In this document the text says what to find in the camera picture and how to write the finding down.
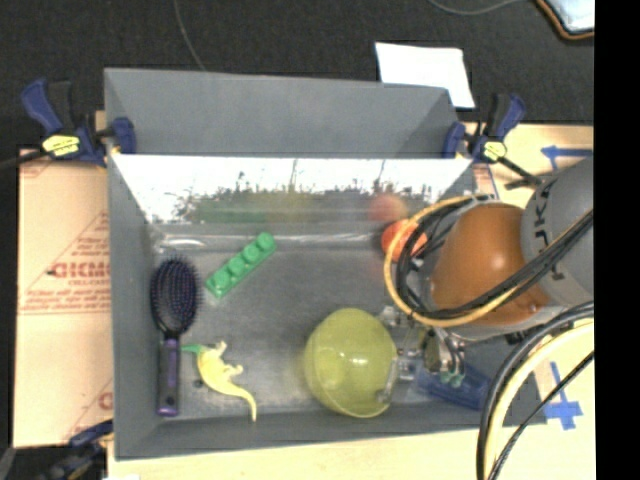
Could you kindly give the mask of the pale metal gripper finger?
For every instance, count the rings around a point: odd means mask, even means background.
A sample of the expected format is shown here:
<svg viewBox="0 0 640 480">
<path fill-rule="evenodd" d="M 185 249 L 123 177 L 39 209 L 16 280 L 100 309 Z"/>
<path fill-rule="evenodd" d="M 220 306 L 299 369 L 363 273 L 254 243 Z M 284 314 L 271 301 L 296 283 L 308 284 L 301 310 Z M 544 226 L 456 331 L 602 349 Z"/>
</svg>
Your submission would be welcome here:
<svg viewBox="0 0 640 480">
<path fill-rule="evenodd" d="M 415 360 L 405 356 L 397 356 L 391 360 L 389 371 L 383 387 L 376 392 L 376 401 L 390 403 L 396 385 L 411 382 L 415 378 Z"/>
<path fill-rule="evenodd" d="M 379 320 L 388 329 L 409 329 L 414 326 L 414 321 L 395 306 L 384 306 L 379 313 Z"/>
</svg>

